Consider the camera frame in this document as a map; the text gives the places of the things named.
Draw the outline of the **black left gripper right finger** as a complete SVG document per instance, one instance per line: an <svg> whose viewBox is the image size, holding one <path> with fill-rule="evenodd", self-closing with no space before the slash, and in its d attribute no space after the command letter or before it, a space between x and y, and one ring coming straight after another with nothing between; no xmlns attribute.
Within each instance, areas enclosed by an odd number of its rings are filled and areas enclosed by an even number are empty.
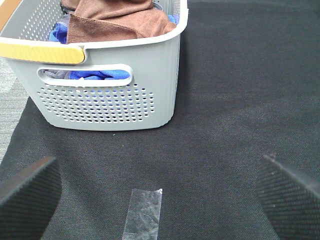
<svg viewBox="0 0 320 240"><path fill-rule="evenodd" d="M320 183L297 168L264 155L256 194L281 240L320 238Z"/></svg>

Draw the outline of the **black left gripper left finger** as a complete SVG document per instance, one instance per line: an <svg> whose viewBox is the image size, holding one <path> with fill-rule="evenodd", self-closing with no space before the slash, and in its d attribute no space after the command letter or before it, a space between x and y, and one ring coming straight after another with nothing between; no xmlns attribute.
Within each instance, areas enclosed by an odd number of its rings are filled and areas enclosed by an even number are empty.
<svg viewBox="0 0 320 240"><path fill-rule="evenodd" d="M62 194L59 162L44 157L0 184L0 238L39 240Z"/></svg>

